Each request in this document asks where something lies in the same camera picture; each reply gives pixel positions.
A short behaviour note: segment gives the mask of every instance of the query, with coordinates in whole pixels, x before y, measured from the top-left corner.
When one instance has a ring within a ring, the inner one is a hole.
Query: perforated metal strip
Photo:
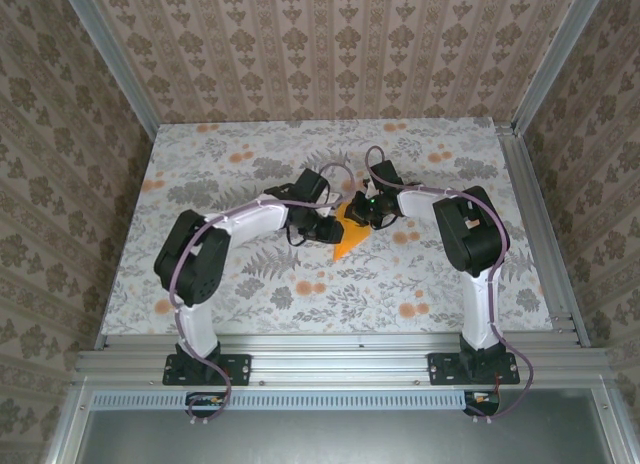
[[[99,391],[91,410],[184,410],[185,391]],[[446,410],[464,409],[463,391],[236,391],[229,410]],[[206,409],[194,406],[194,409]]]

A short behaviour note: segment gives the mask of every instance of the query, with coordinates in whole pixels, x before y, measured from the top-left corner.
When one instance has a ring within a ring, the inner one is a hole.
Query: patterned wallpaper
[[[640,0],[602,0],[526,136],[594,345],[640,421]]]
[[[510,120],[571,0],[95,0],[164,123]]]
[[[67,0],[0,0],[0,462],[52,436],[149,152]]]

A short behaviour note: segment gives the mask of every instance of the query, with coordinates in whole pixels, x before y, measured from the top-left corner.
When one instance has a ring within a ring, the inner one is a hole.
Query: black mounting bracket
[[[460,352],[436,352],[427,356],[432,386],[519,384],[515,356],[498,343],[474,350],[460,337]]]
[[[250,354],[221,354],[220,344],[206,358],[218,365],[233,386],[248,386],[251,378]],[[165,386],[224,386],[222,376],[197,361],[176,344],[176,354],[167,356],[162,384]]]

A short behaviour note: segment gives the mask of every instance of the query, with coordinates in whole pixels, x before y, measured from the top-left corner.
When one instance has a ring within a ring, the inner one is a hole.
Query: floral tablecloth
[[[185,209],[221,211],[294,182],[328,162],[366,177],[365,151],[385,149],[407,181],[483,186],[511,236],[500,283],[503,329],[550,329],[535,264],[490,119],[304,121],[163,125],[142,185],[102,332],[174,333],[153,262]],[[341,170],[333,189],[348,188]],[[212,297],[218,333],[440,332],[462,327],[460,275],[435,222],[398,219],[338,262],[283,232],[230,252]]]

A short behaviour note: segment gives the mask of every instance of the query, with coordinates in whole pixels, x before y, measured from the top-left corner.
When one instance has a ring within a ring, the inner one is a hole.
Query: orange triangular object
[[[333,262],[336,262],[371,234],[371,227],[360,227],[351,219],[344,217],[347,206],[348,203],[345,202],[336,210],[336,219],[342,224],[344,233],[342,234],[342,241],[333,248]]]

